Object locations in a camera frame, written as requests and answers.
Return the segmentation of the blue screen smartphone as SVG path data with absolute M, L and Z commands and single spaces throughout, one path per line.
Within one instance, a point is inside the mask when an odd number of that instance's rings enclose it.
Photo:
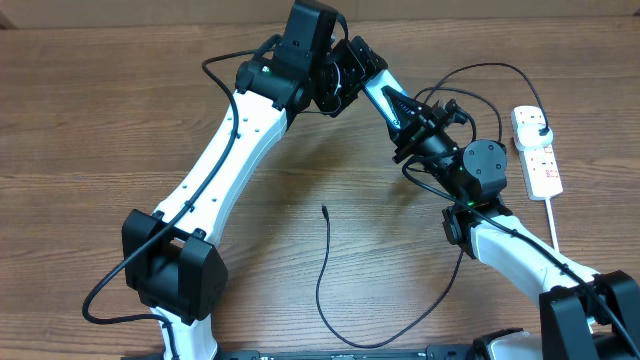
M 406 91 L 401 87 L 388 69 L 382 70 L 380 73 L 368 80 L 364 85 L 364 93 L 386 120 L 387 125 L 392 130 L 399 130 L 400 122 L 393 112 L 389 100 L 383 92 L 385 87 L 390 87 L 402 95 L 407 95 Z

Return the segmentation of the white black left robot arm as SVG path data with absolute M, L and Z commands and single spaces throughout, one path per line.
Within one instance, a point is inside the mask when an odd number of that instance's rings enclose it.
M 344 17 L 317 1 L 293 4 L 285 29 L 243 55 L 229 108 L 181 184 L 122 230 L 127 285 L 161 327 L 166 359 L 212 359 L 211 315 L 228 280 L 218 245 L 255 169 L 310 105 L 337 116 L 365 95 L 385 118 L 386 62 L 360 37 L 335 40 Z

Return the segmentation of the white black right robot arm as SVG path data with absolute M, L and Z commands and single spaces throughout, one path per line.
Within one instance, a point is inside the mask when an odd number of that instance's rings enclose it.
M 639 286 L 623 271 L 601 274 L 544 243 L 500 196 L 507 185 L 505 146 L 473 138 L 459 147 L 446 133 L 469 116 L 455 101 L 430 107 L 390 86 L 388 104 L 395 162 L 420 164 L 451 201 L 443 211 L 448 241 L 494 268 L 538 308 L 541 333 L 501 330 L 477 338 L 478 359 L 636 359 Z

